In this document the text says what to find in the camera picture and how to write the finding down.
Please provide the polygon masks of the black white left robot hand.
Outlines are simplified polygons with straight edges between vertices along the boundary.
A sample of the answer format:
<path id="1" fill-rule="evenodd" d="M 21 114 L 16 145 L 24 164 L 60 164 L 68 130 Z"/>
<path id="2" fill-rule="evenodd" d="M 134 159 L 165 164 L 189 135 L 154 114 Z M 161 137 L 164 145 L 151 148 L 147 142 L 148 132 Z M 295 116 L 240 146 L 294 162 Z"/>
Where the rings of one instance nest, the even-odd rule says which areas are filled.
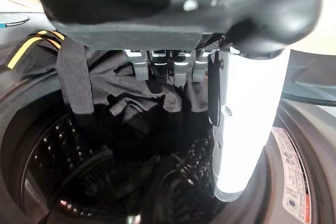
<path id="1" fill-rule="evenodd" d="M 66 34 L 57 59 L 61 89 L 93 146 L 109 131 L 94 115 L 85 47 L 124 50 L 138 80 L 147 80 L 148 51 L 176 55 L 174 82 L 201 49 L 213 124 L 214 195 L 240 197 L 265 146 L 280 101 L 289 45 L 316 26 L 323 0 L 40 0 Z"/>

